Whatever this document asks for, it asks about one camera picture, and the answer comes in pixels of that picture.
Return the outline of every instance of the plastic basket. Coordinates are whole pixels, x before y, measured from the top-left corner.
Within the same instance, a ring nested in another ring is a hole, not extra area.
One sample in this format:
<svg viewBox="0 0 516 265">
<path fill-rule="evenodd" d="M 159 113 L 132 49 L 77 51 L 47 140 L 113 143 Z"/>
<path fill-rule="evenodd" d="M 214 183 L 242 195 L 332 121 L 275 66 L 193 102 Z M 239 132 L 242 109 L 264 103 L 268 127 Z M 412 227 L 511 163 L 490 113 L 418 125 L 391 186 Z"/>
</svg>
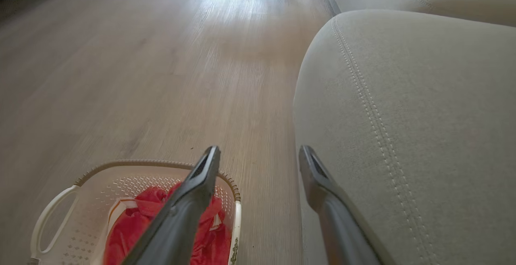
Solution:
<svg viewBox="0 0 516 265">
<path fill-rule="evenodd" d="M 116 199 L 135 197 L 149 186 L 169 190 L 186 178 L 192 164 L 123 160 L 98 166 L 69 188 L 58 194 L 43 210 L 31 238 L 31 263 L 87 265 L 98 243 L 98 235 L 107 221 L 107 213 Z M 75 200 L 47 248 L 41 249 L 41 236 L 46 221 L 68 195 Z M 228 264 L 236 263 L 240 235 L 240 193 L 234 181 L 219 173 L 215 195 L 222 199 L 224 223 L 231 230 L 231 251 Z"/>
</svg>

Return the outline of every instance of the red clothing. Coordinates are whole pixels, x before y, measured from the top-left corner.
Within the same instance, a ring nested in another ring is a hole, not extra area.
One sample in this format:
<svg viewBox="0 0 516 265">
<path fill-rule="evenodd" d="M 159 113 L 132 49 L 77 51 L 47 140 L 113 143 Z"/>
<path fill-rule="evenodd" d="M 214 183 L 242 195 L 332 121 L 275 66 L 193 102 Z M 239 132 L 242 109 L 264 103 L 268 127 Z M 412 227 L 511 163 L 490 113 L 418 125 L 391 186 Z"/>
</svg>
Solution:
<svg viewBox="0 0 516 265">
<path fill-rule="evenodd" d="M 138 208 L 126 209 L 118 217 L 107 236 L 104 265 L 119 265 L 122 263 L 166 200 L 179 186 L 180 184 L 176 184 L 170 188 L 168 194 L 161 188 L 151 186 L 135 198 Z M 222 201 L 213 196 L 212 202 L 199 219 L 199 227 L 197 228 L 190 258 L 191 265 L 227 264 L 231 246 L 231 233 L 224 224 L 220 224 L 216 228 L 212 227 L 217 214 L 221 222 L 224 221 L 225 214 Z"/>
</svg>

